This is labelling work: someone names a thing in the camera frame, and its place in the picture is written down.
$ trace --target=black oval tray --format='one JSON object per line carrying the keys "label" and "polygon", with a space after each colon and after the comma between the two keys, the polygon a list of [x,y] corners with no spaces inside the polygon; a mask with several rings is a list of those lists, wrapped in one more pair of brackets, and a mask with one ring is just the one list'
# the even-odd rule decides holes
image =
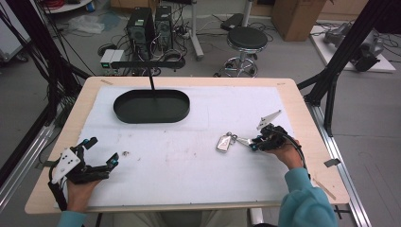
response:
{"label": "black oval tray", "polygon": [[177,90],[131,90],[119,96],[113,108],[125,123],[173,123],[186,118],[189,104],[189,97]]}

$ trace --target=cardboard box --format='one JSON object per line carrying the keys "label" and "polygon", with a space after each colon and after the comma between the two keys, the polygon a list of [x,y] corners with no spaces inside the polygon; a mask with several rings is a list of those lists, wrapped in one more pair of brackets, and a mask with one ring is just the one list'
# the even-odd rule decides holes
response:
{"label": "cardboard box", "polygon": [[159,0],[112,0],[112,8],[118,9],[134,9],[136,7],[149,7],[154,12]]}
{"label": "cardboard box", "polygon": [[277,0],[271,21],[284,41],[305,41],[326,0]]}
{"label": "cardboard box", "polygon": [[252,4],[251,7],[251,15],[252,16],[271,16],[271,12],[273,10],[273,6],[271,5],[260,5],[260,4]]}

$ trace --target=light blue sleeve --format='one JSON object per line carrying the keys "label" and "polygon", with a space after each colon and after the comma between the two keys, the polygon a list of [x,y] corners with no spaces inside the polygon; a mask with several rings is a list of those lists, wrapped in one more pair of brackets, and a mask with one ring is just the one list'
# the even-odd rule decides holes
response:
{"label": "light blue sleeve", "polygon": [[85,222],[86,215],[73,211],[61,212],[61,218],[57,227],[80,227]]}
{"label": "light blue sleeve", "polygon": [[286,174],[286,182],[289,193],[281,203],[279,226],[338,226],[327,196],[312,186],[306,169],[293,168]]}

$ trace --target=concrete floor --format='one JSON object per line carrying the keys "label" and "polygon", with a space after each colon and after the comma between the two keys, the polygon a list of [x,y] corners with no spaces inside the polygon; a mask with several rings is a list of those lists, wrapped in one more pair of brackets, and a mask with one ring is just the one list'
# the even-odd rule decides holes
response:
{"label": "concrete floor", "polygon": [[[98,10],[92,15],[106,11]],[[88,14],[83,9],[58,14],[55,19],[63,24],[69,18]],[[214,17],[198,20],[198,27],[216,21]],[[268,18],[252,18],[251,22],[271,25]],[[97,49],[110,41],[113,36],[123,35],[127,20],[124,16],[117,26],[103,31],[101,35],[66,33],[65,37],[96,75],[103,75]],[[219,23],[210,23],[205,29],[218,28]],[[213,29],[203,32],[225,33]],[[275,31],[268,31],[273,41],[258,54],[257,65],[260,78],[291,78],[297,83],[320,73],[324,64],[310,40],[300,43],[283,42]],[[173,72],[164,69],[159,77],[212,77],[222,64],[237,53],[231,49],[225,36],[199,36],[204,58],[196,61],[192,44],[187,42],[188,54],[183,69]],[[401,54],[399,48],[393,48]],[[90,73],[67,47],[71,62]],[[401,58],[385,50],[388,60]],[[338,81],[336,103],[333,114],[333,133],[344,163],[360,196],[372,226],[401,226],[401,64],[392,64],[397,71],[388,73],[357,73],[343,71]],[[310,88],[304,89],[307,94]],[[0,144],[2,165],[21,141],[33,121],[44,108],[46,83],[32,61],[22,63],[11,61],[0,68]],[[59,216],[27,215],[24,207],[30,192],[40,174],[34,166],[29,170],[8,205],[0,214],[0,226],[54,226]],[[275,223],[278,209],[264,209],[265,220]],[[94,225],[95,215],[88,218],[87,226]],[[102,226],[111,226],[112,215],[105,215]],[[350,214],[342,214],[340,226],[354,226]]]}

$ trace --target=small silver object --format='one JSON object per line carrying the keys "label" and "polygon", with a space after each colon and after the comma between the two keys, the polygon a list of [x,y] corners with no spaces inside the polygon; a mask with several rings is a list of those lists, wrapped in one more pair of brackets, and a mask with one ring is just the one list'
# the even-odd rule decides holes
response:
{"label": "small silver object", "polygon": [[218,140],[218,145],[216,147],[217,151],[223,153],[227,152],[228,147],[232,145],[235,140],[236,140],[236,135],[232,135],[230,132],[221,135],[220,139]]}

